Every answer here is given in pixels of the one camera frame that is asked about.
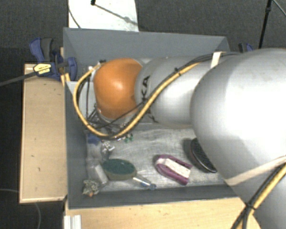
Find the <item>gray bin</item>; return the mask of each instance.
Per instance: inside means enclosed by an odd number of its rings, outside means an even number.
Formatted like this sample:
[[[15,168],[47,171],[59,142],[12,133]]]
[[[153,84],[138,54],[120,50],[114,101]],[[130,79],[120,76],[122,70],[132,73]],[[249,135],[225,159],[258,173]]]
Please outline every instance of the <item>gray bin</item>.
[[[99,60],[121,57],[157,58],[166,56],[192,56],[213,53],[216,50],[229,52],[225,37],[187,34],[102,31],[65,28],[64,56],[75,57],[79,66],[78,75],[95,65]],[[192,186],[162,187],[155,191],[134,189],[101,191],[93,198],[82,195],[83,181],[87,178],[85,158],[87,157],[86,136],[79,117],[76,115],[72,94],[65,88],[66,139],[68,169],[69,208],[92,208],[125,206],[151,203],[180,202],[202,199],[230,198],[235,193],[222,179],[214,183],[192,184]],[[184,141],[185,149],[189,141]]]

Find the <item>small figurine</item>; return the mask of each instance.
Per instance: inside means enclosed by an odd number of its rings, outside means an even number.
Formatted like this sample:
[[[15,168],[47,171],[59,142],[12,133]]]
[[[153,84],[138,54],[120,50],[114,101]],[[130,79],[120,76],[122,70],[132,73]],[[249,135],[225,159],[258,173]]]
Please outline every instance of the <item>small figurine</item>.
[[[85,187],[83,189],[82,194],[92,197],[93,195],[97,195],[100,191],[101,184],[95,180],[84,180],[83,182]]]

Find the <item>gray floor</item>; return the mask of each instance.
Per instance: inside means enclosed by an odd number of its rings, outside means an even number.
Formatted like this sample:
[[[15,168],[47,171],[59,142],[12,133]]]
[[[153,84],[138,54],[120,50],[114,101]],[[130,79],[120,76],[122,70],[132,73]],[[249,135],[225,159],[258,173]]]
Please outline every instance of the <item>gray floor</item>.
[[[286,0],[277,0],[286,11]],[[255,49],[267,0],[136,0],[142,31],[223,35],[232,50],[238,43]],[[32,61],[29,42],[52,37],[62,45],[67,26],[67,0],[0,0],[0,81],[21,75]],[[265,47],[286,48],[286,18],[273,4],[265,34]],[[0,88],[0,188],[18,189],[21,83]],[[62,203],[44,203],[41,228],[60,228]],[[36,228],[38,214],[17,205],[17,195],[0,193],[0,228]]]

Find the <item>green lid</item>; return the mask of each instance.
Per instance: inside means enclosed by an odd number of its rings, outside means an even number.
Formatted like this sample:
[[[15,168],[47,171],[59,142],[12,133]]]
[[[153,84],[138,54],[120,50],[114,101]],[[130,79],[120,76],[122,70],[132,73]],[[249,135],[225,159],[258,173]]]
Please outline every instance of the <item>green lid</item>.
[[[128,180],[137,174],[134,165],[123,159],[108,159],[102,167],[110,180]]]

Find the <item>wooden board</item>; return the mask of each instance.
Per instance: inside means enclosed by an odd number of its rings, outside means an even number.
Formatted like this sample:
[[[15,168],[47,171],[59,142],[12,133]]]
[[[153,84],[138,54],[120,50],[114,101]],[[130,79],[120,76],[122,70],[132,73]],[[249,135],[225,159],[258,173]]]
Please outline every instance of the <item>wooden board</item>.
[[[33,65],[25,65],[25,74]],[[64,90],[34,76],[24,81],[20,203],[60,201],[67,194]]]
[[[243,208],[239,198],[75,210],[66,203],[65,214],[81,215],[83,229],[230,229]],[[255,218],[247,227],[260,228]]]

